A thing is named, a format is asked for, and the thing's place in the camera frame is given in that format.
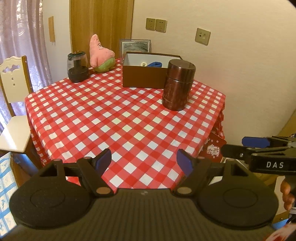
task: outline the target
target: dark green lid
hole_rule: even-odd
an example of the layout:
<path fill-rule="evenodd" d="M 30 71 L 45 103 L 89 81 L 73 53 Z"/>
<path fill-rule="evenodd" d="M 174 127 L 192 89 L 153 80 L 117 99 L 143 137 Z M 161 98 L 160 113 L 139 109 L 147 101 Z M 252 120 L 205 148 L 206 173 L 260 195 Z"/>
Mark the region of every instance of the dark green lid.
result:
<path fill-rule="evenodd" d="M 75 51 L 73 53 L 69 53 L 68 54 L 68 60 L 72 60 L 73 57 L 79 57 L 79 56 L 82 56 L 82 55 L 85 55 L 84 51 Z"/>

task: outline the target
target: chair seat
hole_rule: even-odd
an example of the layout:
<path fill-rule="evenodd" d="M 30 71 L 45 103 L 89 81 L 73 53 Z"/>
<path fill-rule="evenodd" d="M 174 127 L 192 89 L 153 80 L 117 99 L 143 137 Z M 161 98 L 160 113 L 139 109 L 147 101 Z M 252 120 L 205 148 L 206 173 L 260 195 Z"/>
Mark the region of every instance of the chair seat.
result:
<path fill-rule="evenodd" d="M 0 150 L 24 152 L 31 137 L 26 115 L 11 118 L 0 135 Z"/>

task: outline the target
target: framed picture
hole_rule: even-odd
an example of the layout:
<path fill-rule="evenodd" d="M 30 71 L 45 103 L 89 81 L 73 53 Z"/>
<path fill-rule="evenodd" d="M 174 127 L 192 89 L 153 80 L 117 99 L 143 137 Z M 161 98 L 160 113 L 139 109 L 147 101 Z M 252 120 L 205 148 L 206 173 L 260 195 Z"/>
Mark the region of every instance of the framed picture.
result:
<path fill-rule="evenodd" d="M 123 63 L 126 52 L 151 52 L 151 41 L 147 39 L 121 39 L 119 41 L 120 62 Z"/>

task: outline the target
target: screw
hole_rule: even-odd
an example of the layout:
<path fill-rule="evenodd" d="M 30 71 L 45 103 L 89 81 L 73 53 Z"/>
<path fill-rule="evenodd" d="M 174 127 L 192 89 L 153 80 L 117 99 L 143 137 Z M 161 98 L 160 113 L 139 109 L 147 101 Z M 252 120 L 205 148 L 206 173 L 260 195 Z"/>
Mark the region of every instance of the screw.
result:
<path fill-rule="evenodd" d="M 192 190 L 189 187 L 180 187 L 180 188 L 177 189 L 177 192 L 180 193 L 180 194 L 185 195 L 185 194 L 191 193 Z"/>
<path fill-rule="evenodd" d="M 111 192 L 111 189 L 108 188 L 108 187 L 100 187 L 96 190 L 96 192 L 98 194 L 101 194 L 101 195 L 106 195 L 106 194 L 109 194 Z"/>

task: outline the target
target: human hand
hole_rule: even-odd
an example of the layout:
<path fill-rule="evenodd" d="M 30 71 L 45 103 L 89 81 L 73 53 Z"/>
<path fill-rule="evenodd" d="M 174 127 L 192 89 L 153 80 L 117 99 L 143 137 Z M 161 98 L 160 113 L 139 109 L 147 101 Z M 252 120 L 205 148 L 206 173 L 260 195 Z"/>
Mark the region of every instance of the human hand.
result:
<path fill-rule="evenodd" d="M 295 202 L 295 197 L 290 191 L 290 184 L 286 182 L 286 179 L 283 180 L 281 183 L 281 193 L 283 194 L 284 208 L 288 211 L 292 208 L 292 205 Z"/>

